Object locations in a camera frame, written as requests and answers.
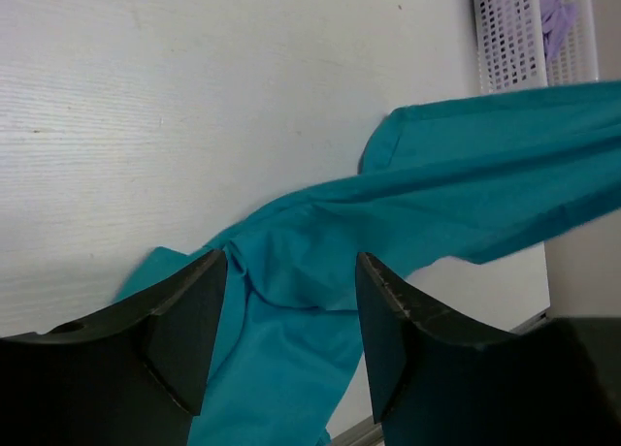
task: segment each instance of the teal fabric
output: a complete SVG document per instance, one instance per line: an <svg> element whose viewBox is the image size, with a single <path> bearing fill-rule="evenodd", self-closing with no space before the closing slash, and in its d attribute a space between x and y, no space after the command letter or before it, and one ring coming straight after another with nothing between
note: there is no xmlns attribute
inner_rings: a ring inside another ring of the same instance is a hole
<svg viewBox="0 0 621 446"><path fill-rule="evenodd" d="M402 108L376 129L360 175L277 199L190 256L155 249L118 298L224 249L190 446L325 444L362 351L359 251L401 275L444 256L482 263L618 208L620 186L618 82Z"/></svg>

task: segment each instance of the floor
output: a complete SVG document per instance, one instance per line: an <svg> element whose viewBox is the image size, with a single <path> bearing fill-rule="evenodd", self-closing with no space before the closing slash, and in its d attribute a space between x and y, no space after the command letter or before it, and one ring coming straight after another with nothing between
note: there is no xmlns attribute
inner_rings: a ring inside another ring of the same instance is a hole
<svg viewBox="0 0 621 446"><path fill-rule="evenodd" d="M478 92L470 0L1 1L0 335L105 306L154 246L190 252L354 175L396 107ZM526 257L510 272L547 296ZM332 434L369 415L364 379Z"/></svg>

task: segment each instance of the teal cloth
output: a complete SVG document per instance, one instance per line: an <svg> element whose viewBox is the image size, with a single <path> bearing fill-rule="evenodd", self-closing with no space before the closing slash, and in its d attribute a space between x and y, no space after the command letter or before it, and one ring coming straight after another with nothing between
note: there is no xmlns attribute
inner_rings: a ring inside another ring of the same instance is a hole
<svg viewBox="0 0 621 446"><path fill-rule="evenodd" d="M400 275L444 256L482 263L618 208L620 186L618 82L402 108L376 129L360 175L277 199L189 256L155 249L118 298L224 249L190 446L326 444L362 351L359 251Z"/></svg>

